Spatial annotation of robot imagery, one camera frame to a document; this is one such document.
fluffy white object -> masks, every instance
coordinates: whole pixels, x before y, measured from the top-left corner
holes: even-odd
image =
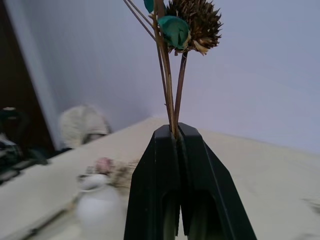
[[[108,135],[110,133],[104,116],[93,107],[75,106],[60,116],[62,141],[68,148],[77,148],[89,135]]]

spiky dried flower head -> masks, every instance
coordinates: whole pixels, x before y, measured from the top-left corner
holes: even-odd
[[[169,45],[176,53],[195,50],[206,55],[208,50],[219,44],[221,14],[215,10],[212,2],[206,0],[170,0],[166,7],[166,16],[176,16],[189,25],[190,37],[185,49]]]

white vase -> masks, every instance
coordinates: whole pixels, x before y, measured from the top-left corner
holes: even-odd
[[[123,240],[126,214],[116,189],[106,175],[95,174],[80,183],[76,215],[88,240]]]

table surface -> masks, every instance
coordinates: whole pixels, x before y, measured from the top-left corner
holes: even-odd
[[[34,166],[0,187],[0,239],[16,240],[77,194],[76,177],[100,157],[139,159],[152,133],[167,124],[138,124]],[[320,239],[320,155],[199,129],[228,168],[259,240]]]

light purple wall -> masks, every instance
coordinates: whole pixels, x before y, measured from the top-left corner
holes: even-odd
[[[23,7],[58,113],[93,104],[115,130],[165,117],[155,44],[122,0],[11,1]],[[320,153],[320,2],[215,4],[221,44],[190,53],[181,120]],[[176,84],[180,57],[171,62]]]

